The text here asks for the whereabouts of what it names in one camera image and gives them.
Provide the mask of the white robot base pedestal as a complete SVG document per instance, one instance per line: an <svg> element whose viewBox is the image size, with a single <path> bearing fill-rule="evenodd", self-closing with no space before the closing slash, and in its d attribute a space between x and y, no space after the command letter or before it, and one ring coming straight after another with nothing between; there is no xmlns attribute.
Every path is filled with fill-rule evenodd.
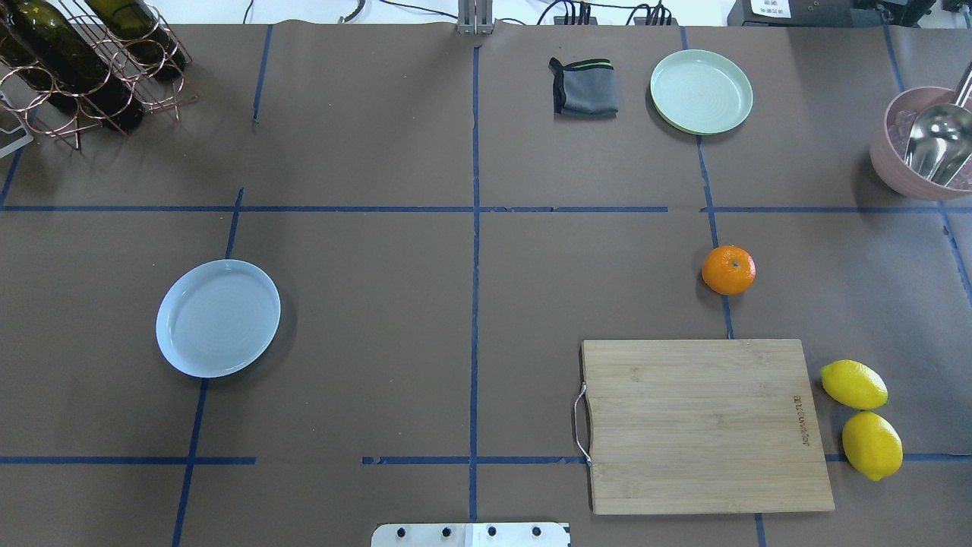
<svg viewBox="0 0 972 547"><path fill-rule="evenodd" d="M570 546L568 523L386 523L371 546Z"/></svg>

